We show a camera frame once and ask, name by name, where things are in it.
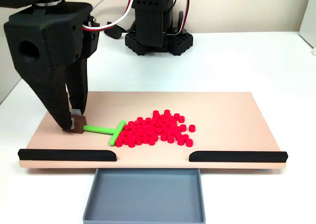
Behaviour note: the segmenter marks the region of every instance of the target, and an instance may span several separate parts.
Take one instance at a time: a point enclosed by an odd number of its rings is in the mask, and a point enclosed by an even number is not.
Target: table surface
[[[296,32],[194,34],[194,46],[180,57],[137,56],[124,40],[101,33],[88,60],[89,90],[252,92],[280,149],[289,154],[287,166],[202,170],[206,223],[308,223],[316,198],[316,57],[311,49]],[[95,169],[19,167],[17,152],[45,113],[24,81],[0,105],[3,223],[82,223]]]

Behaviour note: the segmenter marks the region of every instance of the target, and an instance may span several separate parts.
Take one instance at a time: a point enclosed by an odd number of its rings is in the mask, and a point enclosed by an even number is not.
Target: green t-shaped tool
[[[110,145],[114,146],[115,141],[118,138],[120,132],[122,132],[125,124],[126,124],[126,121],[122,120],[116,129],[108,129],[108,128],[84,125],[83,130],[86,132],[113,135],[111,140],[110,140]]]

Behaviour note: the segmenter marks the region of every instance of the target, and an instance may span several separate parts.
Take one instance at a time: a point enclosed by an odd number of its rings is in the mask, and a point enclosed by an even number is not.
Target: tan board
[[[121,120],[151,117],[153,110],[185,116],[193,147],[158,141],[134,148],[111,147],[110,135],[63,132],[46,114],[27,148],[111,150],[116,162],[20,161],[25,168],[230,168],[279,169],[285,163],[189,162],[198,150],[280,151],[252,94],[249,92],[90,92],[85,116],[88,125],[116,128]]]

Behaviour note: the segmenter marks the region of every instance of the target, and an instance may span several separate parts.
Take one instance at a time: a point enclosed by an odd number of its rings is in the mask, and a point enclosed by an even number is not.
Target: plastic tray
[[[199,169],[97,169],[84,224],[203,224]]]

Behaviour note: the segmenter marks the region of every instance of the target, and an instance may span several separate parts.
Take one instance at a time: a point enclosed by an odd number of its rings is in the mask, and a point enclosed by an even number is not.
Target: red cylinder
[[[180,117],[180,114],[176,113],[176,114],[173,115],[173,117],[174,117],[175,119],[178,119],[178,118]]]
[[[141,137],[137,137],[136,138],[136,145],[141,145],[141,144],[143,144],[143,139],[141,138]]]
[[[174,143],[174,136],[172,135],[168,136],[168,143]]]
[[[168,135],[167,134],[161,134],[160,140],[161,141],[167,141]]]
[[[156,129],[156,133],[157,133],[157,135],[161,135],[162,134],[162,128],[157,128]]]
[[[129,141],[129,137],[126,136],[123,138],[124,145],[128,145],[128,141]]]
[[[129,125],[125,125],[125,126],[123,127],[123,129],[124,129],[125,132],[129,132]]]
[[[116,139],[115,146],[117,146],[117,147],[123,146],[123,140],[122,139]]]
[[[193,140],[192,139],[187,139],[186,140],[186,146],[187,147],[192,147],[193,146]]]
[[[194,133],[194,132],[196,131],[196,126],[193,125],[193,124],[191,124],[191,125],[189,126],[189,131],[192,132],[192,133]]]
[[[178,118],[179,123],[184,123],[184,120],[185,120],[184,116],[180,116]]]
[[[178,145],[183,146],[184,145],[184,139],[183,137],[178,138]]]
[[[180,129],[182,132],[185,132],[187,130],[187,126],[185,124],[181,124]]]

